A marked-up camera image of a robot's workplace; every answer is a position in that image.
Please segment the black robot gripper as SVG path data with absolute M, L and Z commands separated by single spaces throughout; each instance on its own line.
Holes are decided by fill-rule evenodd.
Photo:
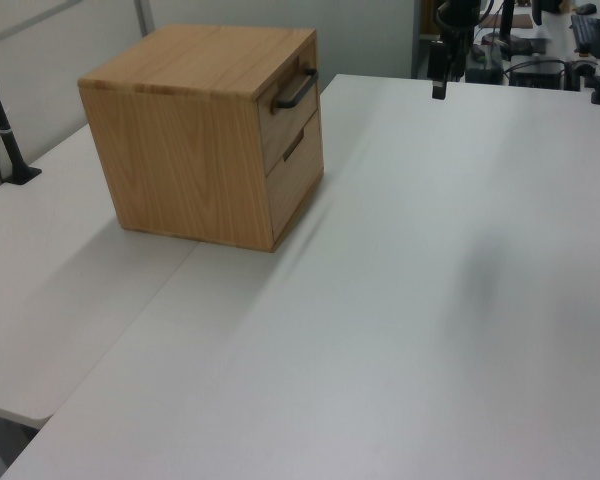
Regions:
M 428 78 L 432 81 L 432 98 L 444 100 L 447 85 L 447 60 L 450 44 L 450 78 L 459 81 L 465 74 L 468 43 L 473 40 L 479 21 L 478 0 L 444 0 L 436 2 L 435 23 L 440 28 L 440 41 L 431 43 Z

